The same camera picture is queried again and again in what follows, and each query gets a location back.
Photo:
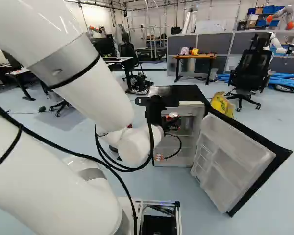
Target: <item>cable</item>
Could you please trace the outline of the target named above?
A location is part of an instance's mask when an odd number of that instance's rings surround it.
[[[74,107],[67,107],[67,108],[63,108],[63,109],[73,109],[73,108]],[[52,112],[52,111],[51,110],[45,110],[45,111],[42,111],[42,112],[37,111],[37,112],[31,113],[31,112],[11,112],[11,110],[8,109],[6,112],[9,113],[9,114],[41,114],[41,113]]]
[[[114,174],[114,176],[118,179],[118,181],[121,183],[122,187],[124,188],[124,191],[131,203],[131,207],[132,207],[132,213],[133,213],[133,220],[134,220],[134,234],[136,235],[137,234],[137,215],[136,215],[136,211],[135,211],[135,206],[134,206],[134,203],[133,203],[133,200],[131,198],[131,195],[124,183],[124,181],[122,180],[122,178],[113,170],[111,169],[110,165],[104,163],[103,161],[95,158],[95,157],[92,157],[92,156],[89,156],[89,155],[86,155],[86,154],[82,154],[82,153],[76,153],[76,152],[73,152],[71,150],[68,150],[64,147],[61,147],[47,139],[45,139],[44,137],[38,135],[37,133],[29,130],[27,127],[23,126],[22,124],[20,124],[19,122],[17,122],[15,119],[13,119],[9,114],[6,113],[6,111],[4,109],[2,109],[2,107],[0,106],[0,116],[2,116],[4,119],[6,119],[8,122],[10,122],[11,124],[15,125],[16,127],[19,128],[19,132],[18,132],[18,135],[21,136],[21,132],[24,131],[25,133],[29,134],[30,136],[34,137],[35,139],[37,140],[40,140],[41,142],[53,147],[53,148],[56,148],[62,152],[65,152],[65,153],[68,153],[68,154],[72,154],[72,155],[75,155],[77,157],[81,157],[81,158],[86,158],[88,160],[91,160],[91,161],[94,161],[96,163],[99,163],[101,165],[103,165],[105,168],[107,168],[108,170],[110,170],[112,172],[112,174]],[[11,144],[11,146],[8,148],[8,150],[5,152],[5,154],[1,157],[1,162],[0,164],[6,159],[6,157],[9,155],[9,153],[13,150],[14,146],[16,145],[17,141],[18,141],[18,138],[20,137],[17,137],[14,139],[13,143]]]
[[[15,139],[13,140],[13,142],[11,143],[10,147],[6,150],[6,152],[1,156],[0,158],[0,165],[4,162],[4,160],[9,156],[9,154],[12,152],[13,148],[16,146],[16,144],[18,143],[18,141],[20,140],[21,137],[21,133],[22,133],[22,129],[20,128]]]
[[[100,135],[97,135],[98,137],[104,137],[104,136],[106,136],[106,135],[108,135],[109,134],[109,132],[107,132],[106,134],[103,134],[102,136],[100,136]]]
[[[168,133],[168,132],[166,132],[166,134],[169,135],[169,136],[177,137],[178,140],[180,141],[180,146],[179,146],[178,150],[177,150],[175,153],[171,154],[170,156],[167,156],[167,157],[164,158],[164,159],[169,159],[169,158],[174,157],[176,154],[178,154],[178,153],[181,151],[181,148],[182,148],[182,140],[181,140],[181,138],[180,138],[179,136],[176,136],[176,135],[170,134],[170,133]]]
[[[114,170],[124,172],[124,173],[129,173],[129,172],[134,172],[134,171],[137,171],[137,170],[141,170],[141,169],[145,168],[148,165],[148,163],[150,162],[150,160],[153,158],[154,139],[153,139],[152,127],[151,127],[151,124],[150,124],[150,121],[149,121],[150,120],[150,107],[149,106],[150,106],[150,103],[148,102],[147,106],[146,106],[146,113],[147,113],[146,119],[147,119],[147,123],[148,123],[149,138],[150,138],[150,153],[149,153],[149,156],[146,159],[146,161],[142,165],[140,165],[139,167],[135,167],[135,168],[127,167],[125,165],[122,165],[122,164],[118,163],[113,158],[111,158],[105,152],[105,150],[102,148],[102,146],[101,146],[101,144],[99,142],[98,135],[96,133],[96,125],[95,125],[95,141],[96,141],[96,146],[97,146],[98,153],[102,157],[102,159],[111,168],[113,168]],[[118,167],[121,167],[121,168],[117,168],[116,166],[112,165],[106,158],[109,159],[113,164],[115,164],[115,165],[117,165]]]

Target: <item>white robot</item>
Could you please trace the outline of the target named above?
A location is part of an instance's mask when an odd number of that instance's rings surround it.
[[[280,17],[285,16],[286,20],[286,27],[285,30],[291,30],[294,28],[294,18],[293,18],[293,9],[291,5],[288,5],[281,10],[277,11],[273,15],[269,15],[266,18],[267,25],[269,25],[273,19],[277,19]],[[270,50],[272,46],[275,46],[276,52],[280,54],[294,54],[294,51],[292,51],[292,48],[294,47],[294,44],[289,44],[289,48],[285,49],[282,47],[280,41],[277,39],[275,33],[270,32],[271,37],[270,37],[270,44],[264,48],[264,50]]]
[[[148,126],[126,128],[132,105],[63,1],[0,0],[0,49],[94,120],[126,163],[145,162]],[[156,146],[164,132],[151,128]],[[133,218],[124,215],[96,163],[71,157],[69,168],[1,116],[0,160],[16,136],[18,143],[0,162],[1,209],[39,235],[133,234],[125,226]]]

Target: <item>yellow bag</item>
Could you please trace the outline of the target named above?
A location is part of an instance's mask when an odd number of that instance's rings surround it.
[[[233,118],[235,105],[227,100],[224,93],[225,92],[216,92],[214,97],[211,99],[210,104],[214,109],[229,116],[230,118]]]

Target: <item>gray floor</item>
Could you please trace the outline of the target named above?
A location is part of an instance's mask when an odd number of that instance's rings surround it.
[[[147,71],[148,79],[155,85],[173,84],[174,77],[166,77],[166,71]],[[122,82],[124,73],[114,72]],[[177,84],[198,84],[206,98],[217,91],[228,91],[224,83],[205,86],[194,79],[181,79]],[[94,123],[74,109],[67,109],[57,118],[53,113],[17,114],[36,112],[41,105],[49,106],[51,101],[39,86],[29,89],[37,100],[22,100],[18,88],[0,94],[0,105],[11,110],[11,115],[25,126],[42,136],[74,151],[98,157],[94,143]],[[294,152],[294,94],[265,89],[254,97],[262,103],[261,110],[254,105],[243,103],[235,119],[257,131],[274,143]],[[136,118],[133,123],[144,123],[144,109],[133,104]],[[117,180],[106,172],[117,196],[125,196]],[[135,173],[121,174],[133,197],[146,200],[180,200],[184,235],[294,235],[294,153],[258,190],[247,204],[229,218],[218,212],[188,168],[147,168]],[[27,227],[0,210],[0,235],[31,235]]]

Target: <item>table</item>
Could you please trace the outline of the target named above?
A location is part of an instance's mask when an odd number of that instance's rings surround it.
[[[22,67],[20,70],[15,70],[15,71],[12,71],[12,72],[8,72],[5,75],[12,77],[15,80],[15,82],[18,84],[18,86],[21,88],[21,90],[23,91],[23,93],[25,95],[24,97],[22,97],[22,99],[25,99],[25,100],[28,100],[28,101],[35,101],[36,99],[34,99],[33,97],[30,96],[30,94],[26,90],[26,87],[16,77],[17,75],[24,74],[24,73],[27,73],[27,72],[31,72],[31,71],[26,67]]]
[[[205,54],[199,54],[199,55],[175,55],[173,57],[176,59],[176,79],[174,80],[174,82],[177,82],[182,77],[178,75],[179,63],[181,59],[209,59],[208,75],[206,79],[206,85],[208,85],[212,63],[216,57],[217,56],[214,53],[207,53],[207,54],[205,53]]]
[[[132,84],[131,84],[131,77],[129,74],[129,66],[127,66],[127,61],[130,59],[133,59],[134,57],[120,57],[119,60],[107,60],[106,63],[115,63],[115,64],[121,64],[124,66],[124,70],[125,70],[125,76],[126,76],[126,82],[127,82],[127,86],[128,88],[131,90],[132,88]]]

